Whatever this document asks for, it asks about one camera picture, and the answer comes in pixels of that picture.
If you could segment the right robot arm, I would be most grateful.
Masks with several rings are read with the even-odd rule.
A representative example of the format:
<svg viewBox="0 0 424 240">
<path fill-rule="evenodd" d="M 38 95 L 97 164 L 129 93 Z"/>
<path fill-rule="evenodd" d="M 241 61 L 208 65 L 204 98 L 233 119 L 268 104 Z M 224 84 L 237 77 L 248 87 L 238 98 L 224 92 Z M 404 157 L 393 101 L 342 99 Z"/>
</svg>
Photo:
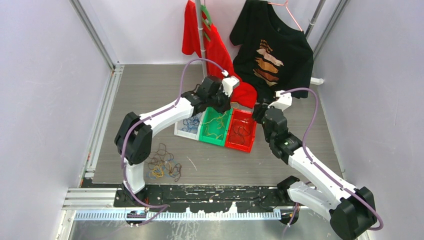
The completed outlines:
<svg viewBox="0 0 424 240">
<path fill-rule="evenodd" d="M 262 126 L 272 154 L 303 174 L 315 188 L 289 176 L 277 184 L 277 198 L 283 205 L 304 205 L 329 221 L 343 240 L 354 240 L 379 220 L 373 193 L 357 188 L 326 167 L 304 143 L 288 130 L 281 109 L 257 103 L 253 119 Z"/>
</svg>

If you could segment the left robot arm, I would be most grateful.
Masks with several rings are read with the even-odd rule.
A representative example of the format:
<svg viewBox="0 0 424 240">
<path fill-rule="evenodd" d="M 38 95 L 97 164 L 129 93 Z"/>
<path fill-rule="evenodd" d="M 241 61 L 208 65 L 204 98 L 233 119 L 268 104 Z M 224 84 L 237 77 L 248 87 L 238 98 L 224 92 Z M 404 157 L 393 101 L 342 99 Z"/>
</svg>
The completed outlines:
<svg viewBox="0 0 424 240">
<path fill-rule="evenodd" d="M 124 170 L 123 184 L 128 190 L 126 200 L 141 206 L 146 200 L 144 164 L 152 150 L 152 140 L 167 127 L 213 108 L 223 114 L 231 108 L 231 96 L 239 86 L 235 76 L 204 78 L 194 90 L 182 93 L 173 102 L 148 113 L 125 115 L 114 143 Z"/>
</svg>

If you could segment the green plastic bin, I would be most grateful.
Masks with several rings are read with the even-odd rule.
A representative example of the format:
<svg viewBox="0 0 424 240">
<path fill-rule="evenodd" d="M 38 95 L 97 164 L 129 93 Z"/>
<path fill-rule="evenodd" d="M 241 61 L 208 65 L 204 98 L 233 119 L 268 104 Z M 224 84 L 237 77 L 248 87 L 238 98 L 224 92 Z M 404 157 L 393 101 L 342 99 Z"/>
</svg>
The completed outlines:
<svg viewBox="0 0 424 240">
<path fill-rule="evenodd" d="M 232 113 L 232 109 L 221 114 L 212 107 L 208 107 L 203 115 L 199 141 L 223 147 L 226 142 Z"/>
</svg>

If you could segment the red plastic bin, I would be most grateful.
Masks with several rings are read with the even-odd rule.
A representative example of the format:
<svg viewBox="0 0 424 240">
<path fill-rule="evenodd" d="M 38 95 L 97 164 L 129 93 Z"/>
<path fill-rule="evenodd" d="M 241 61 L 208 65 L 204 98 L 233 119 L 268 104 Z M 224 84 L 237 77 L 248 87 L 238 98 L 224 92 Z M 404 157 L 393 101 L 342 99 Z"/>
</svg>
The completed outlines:
<svg viewBox="0 0 424 240">
<path fill-rule="evenodd" d="M 226 148 L 250 153 L 256 137 L 257 123 L 252 113 L 246 110 L 233 109 L 227 131 Z"/>
</svg>

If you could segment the red t-shirt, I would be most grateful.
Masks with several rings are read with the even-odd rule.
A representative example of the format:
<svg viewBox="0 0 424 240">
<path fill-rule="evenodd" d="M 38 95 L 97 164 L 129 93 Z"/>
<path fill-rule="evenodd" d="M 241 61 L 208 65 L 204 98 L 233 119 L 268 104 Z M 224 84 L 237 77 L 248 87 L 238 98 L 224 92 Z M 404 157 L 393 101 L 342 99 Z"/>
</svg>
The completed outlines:
<svg viewBox="0 0 424 240">
<path fill-rule="evenodd" d="M 194 1 L 189 0 L 186 3 L 184 11 L 181 49 L 182 53 L 185 55 L 192 55 L 195 53 L 198 57 L 201 57 L 197 26 L 196 6 Z M 210 37 L 210 41 L 207 41 L 204 37 L 206 58 L 219 64 L 230 76 L 234 76 L 240 80 L 239 86 L 233 91 L 231 102 L 252 109 L 257 101 L 257 91 L 252 85 L 244 82 L 242 78 L 236 74 L 230 54 L 213 23 L 210 31 L 207 30 L 207 35 Z"/>
</svg>

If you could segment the white plastic bin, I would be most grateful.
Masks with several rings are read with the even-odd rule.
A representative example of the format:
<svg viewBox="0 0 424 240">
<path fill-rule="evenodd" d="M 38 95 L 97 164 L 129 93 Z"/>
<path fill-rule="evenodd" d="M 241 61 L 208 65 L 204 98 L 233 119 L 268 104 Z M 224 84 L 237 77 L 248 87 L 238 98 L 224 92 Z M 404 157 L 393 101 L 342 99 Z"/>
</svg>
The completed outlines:
<svg viewBox="0 0 424 240">
<path fill-rule="evenodd" d="M 198 141 L 200 130 L 204 120 L 204 113 L 201 112 L 195 116 L 185 118 L 174 124 L 174 135 Z"/>
</svg>

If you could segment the black printed t-shirt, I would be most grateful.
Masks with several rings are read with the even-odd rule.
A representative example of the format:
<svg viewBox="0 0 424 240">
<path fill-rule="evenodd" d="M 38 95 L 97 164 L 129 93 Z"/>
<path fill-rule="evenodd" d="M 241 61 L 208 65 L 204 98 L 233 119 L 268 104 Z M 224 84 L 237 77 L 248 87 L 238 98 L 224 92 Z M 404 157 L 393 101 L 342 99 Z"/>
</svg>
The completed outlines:
<svg viewBox="0 0 424 240">
<path fill-rule="evenodd" d="M 229 40 L 239 46 L 233 68 L 255 89 L 254 103 L 272 102 L 276 91 L 310 87 L 313 50 L 304 32 L 284 23 L 268 2 L 245 1 Z"/>
</svg>

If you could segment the green clothes hanger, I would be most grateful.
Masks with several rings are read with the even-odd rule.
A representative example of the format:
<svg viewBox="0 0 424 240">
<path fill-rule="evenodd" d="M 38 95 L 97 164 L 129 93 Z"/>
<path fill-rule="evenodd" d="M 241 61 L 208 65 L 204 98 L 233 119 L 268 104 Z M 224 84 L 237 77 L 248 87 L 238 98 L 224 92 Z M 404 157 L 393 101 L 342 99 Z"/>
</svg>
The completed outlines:
<svg viewBox="0 0 424 240">
<path fill-rule="evenodd" d="M 207 10 L 207 8 L 206 8 L 205 5 L 202 5 L 201 4 L 200 5 L 200 10 L 202 12 L 202 23 L 204 25 L 204 27 L 203 27 L 203 35 L 207 39 L 207 41 L 209 42 L 211 39 L 208 36 L 207 31 L 210 31 L 211 30 L 212 20 L 211 20 L 210 14 L 209 14 L 209 12 L 208 12 L 208 10 Z"/>
</svg>

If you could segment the metal clothes stand pole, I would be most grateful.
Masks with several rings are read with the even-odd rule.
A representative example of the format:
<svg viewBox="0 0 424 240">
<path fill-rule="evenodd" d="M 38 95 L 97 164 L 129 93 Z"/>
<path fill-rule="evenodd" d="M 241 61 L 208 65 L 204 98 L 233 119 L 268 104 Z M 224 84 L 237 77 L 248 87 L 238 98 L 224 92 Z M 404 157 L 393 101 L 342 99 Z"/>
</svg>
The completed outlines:
<svg viewBox="0 0 424 240">
<path fill-rule="evenodd" d="M 201 0 L 194 0 L 195 10 L 196 10 L 196 20 L 197 20 L 197 30 L 198 30 L 198 39 L 200 47 L 200 55 L 202 59 L 206 59 L 206 48 L 204 44 L 204 12 L 202 7 Z"/>
</svg>

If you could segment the pink clothes hanger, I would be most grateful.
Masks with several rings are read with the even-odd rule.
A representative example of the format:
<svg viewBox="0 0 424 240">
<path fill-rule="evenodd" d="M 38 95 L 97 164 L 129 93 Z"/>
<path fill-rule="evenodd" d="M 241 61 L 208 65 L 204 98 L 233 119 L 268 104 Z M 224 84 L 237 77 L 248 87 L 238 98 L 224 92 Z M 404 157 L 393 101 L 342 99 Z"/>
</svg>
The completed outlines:
<svg viewBox="0 0 424 240">
<path fill-rule="evenodd" d="M 268 2 L 267 4 L 272 6 L 284 7 L 286 12 L 289 14 L 290 18 L 294 22 L 294 24 L 297 26 L 298 30 L 303 32 L 301 25 L 298 23 L 298 21 L 296 20 L 296 18 L 294 17 L 294 15 L 292 14 L 289 8 L 289 0 L 285 0 L 284 3 Z"/>
</svg>

